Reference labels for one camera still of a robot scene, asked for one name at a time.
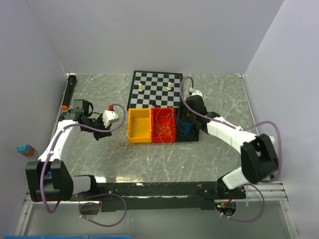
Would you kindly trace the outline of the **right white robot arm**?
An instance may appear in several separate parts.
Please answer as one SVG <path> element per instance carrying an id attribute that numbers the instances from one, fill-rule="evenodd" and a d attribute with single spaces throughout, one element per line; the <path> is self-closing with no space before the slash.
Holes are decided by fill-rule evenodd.
<path id="1" fill-rule="evenodd" d="M 279 170 L 279 159 L 268 135 L 244 131 L 221 115 L 208 112 L 202 96 L 192 94 L 185 100 L 180 100 L 177 117 L 194 124 L 198 130 L 224 141 L 239 152 L 239 168 L 218 179 L 217 192 L 220 197 L 229 198 L 236 188 L 262 182 Z"/>

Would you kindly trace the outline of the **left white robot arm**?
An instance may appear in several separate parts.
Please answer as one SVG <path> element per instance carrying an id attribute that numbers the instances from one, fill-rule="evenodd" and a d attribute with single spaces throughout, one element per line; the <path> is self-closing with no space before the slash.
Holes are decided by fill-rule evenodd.
<path id="1" fill-rule="evenodd" d="M 97 118 L 92 118 L 92 114 L 91 102 L 75 100 L 73 108 L 60 115 L 57 130 L 47 149 L 36 161 L 29 162 L 25 169 L 32 201 L 41 202 L 42 194 L 47 201 L 68 201 L 78 193 L 87 200 L 98 196 L 93 175 L 72 177 L 65 165 L 80 132 L 92 133 L 96 140 L 112 135 L 110 127 L 119 118 L 113 106 Z"/>

